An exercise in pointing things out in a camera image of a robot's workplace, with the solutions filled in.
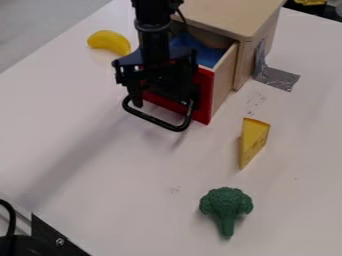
yellow cheese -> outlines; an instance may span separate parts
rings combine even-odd
[[[240,145],[241,170],[266,145],[269,130],[269,124],[251,118],[243,119]]]

green broccoli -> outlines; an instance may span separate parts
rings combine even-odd
[[[217,221],[222,236],[231,237],[236,219],[242,214],[249,214],[253,203],[252,198],[240,189],[223,187],[210,190],[202,197],[199,209]]]

white table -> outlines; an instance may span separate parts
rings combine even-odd
[[[283,9],[267,62],[301,74],[292,93],[251,80],[209,126],[176,134],[124,112],[116,56],[86,46],[112,29],[136,47],[129,5],[113,1],[1,74],[0,191],[94,256],[341,255],[341,24]],[[238,171],[248,113],[271,134]],[[197,210],[220,186],[255,203],[229,242]]]

gray floor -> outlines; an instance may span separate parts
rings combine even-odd
[[[111,0],[0,0],[0,73]]]

toy banana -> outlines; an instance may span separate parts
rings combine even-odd
[[[131,44],[127,38],[111,30],[100,30],[92,34],[88,38],[88,45],[91,48],[110,50],[120,56],[131,53]]]

